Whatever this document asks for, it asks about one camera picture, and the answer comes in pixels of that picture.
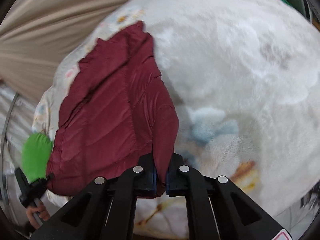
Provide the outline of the person's left hand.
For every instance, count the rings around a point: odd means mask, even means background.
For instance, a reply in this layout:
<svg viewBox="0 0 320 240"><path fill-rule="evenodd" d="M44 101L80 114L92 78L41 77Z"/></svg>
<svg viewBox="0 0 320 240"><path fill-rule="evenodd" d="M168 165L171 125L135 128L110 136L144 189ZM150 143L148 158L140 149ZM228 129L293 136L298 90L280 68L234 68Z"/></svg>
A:
<svg viewBox="0 0 320 240"><path fill-rule="evenodd" d="M39 219L45 222L50 219L50 214L41 200L38 201L36 206L29 205L26 210L26 215L34 229L38 229L41 226L36 220L36 217L39 217Z"/></svg>

